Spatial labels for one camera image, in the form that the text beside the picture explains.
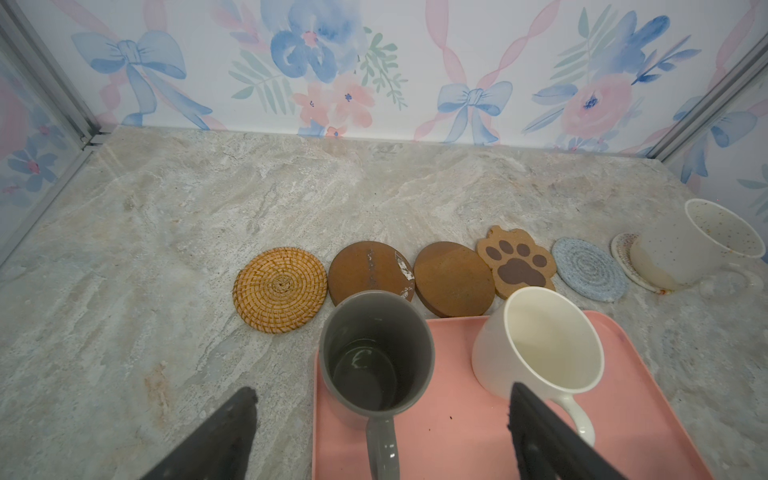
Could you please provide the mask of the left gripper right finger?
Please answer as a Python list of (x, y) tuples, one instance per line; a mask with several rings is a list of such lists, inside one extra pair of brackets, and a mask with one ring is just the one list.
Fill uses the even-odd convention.
[(508, 429), (522, 479), (623, 477), (521, 382), (511, 389)]

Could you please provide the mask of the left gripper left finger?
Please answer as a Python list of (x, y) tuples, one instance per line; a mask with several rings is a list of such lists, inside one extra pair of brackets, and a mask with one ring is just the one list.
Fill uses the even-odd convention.
[(243, 479), (257, 431), (256, 391), (240, 388), (146, 479)]

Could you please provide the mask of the woven rattan coaster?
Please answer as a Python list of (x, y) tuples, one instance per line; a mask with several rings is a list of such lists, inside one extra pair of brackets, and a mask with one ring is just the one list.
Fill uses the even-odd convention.
[(321, 261), (295, 247), (279, 247), (252, 259), (232, 289), (236, 312), (260, 332), (281, 334), (301, 328), (321, 309), (327, 275)]

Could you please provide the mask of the grey blue woven coaster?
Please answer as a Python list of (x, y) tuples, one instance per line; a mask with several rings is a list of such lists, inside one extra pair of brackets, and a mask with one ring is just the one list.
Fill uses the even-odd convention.
[(561, 279), (576, 293), (599, 302), (620, 300), (628, 289), (617, 261), (596, 245), (578, 238), (555, 241), (551, 254)]

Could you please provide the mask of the grey mug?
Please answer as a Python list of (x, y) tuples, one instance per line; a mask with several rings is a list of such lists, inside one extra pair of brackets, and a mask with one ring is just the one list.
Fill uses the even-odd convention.
[(394, 293), (356, 293), (327, 318), (318, 351), (322, 383), (337, 418), (365, 431), (374, 479), (401, 477), (395, 417), (425, 393), (435, 357), (426, 320)]

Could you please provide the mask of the paw shaped wooden coaster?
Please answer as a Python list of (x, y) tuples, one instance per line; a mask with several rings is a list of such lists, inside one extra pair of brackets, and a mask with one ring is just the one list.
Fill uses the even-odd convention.
[(556, 290), (557, 265), (552, 254), (523, 229), (507, 231), (494, 225), (477, 241), (475, 250), (491, 269), (496, 293), (502, 299), (525, 287)]

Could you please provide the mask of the brown cork round coaster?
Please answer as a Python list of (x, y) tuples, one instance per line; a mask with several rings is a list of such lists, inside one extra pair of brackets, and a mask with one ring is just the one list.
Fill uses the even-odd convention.
[(458, 243), (424, 247), (414, 274), (419, 298), (438, 317), (481, 316), (495, 298), (491, 269), (475, 251)]

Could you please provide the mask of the beige woven round coaster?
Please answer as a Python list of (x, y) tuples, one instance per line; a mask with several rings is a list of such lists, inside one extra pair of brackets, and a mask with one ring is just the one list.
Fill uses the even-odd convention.
[(624, 274), (636, 285), (657, 295), (668, 294), (667, 290), (661, 289), (643, 279), (636, 269), (632, 266), (630, 259), (630, 249), (637, 240), (635, 233), (620, 233), (610, 241), (610, 252), (612, 257), (618, 262)]

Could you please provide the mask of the dark brown glossy coaster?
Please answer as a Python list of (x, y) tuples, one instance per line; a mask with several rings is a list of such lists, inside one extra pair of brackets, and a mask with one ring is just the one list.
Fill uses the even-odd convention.
[(381, 290), (411, 301), (415, 275), (410, 263), (395, 248), (376, 241), (353, 243), (333, 259), (328, 292), (334, 305), (362, 291)]

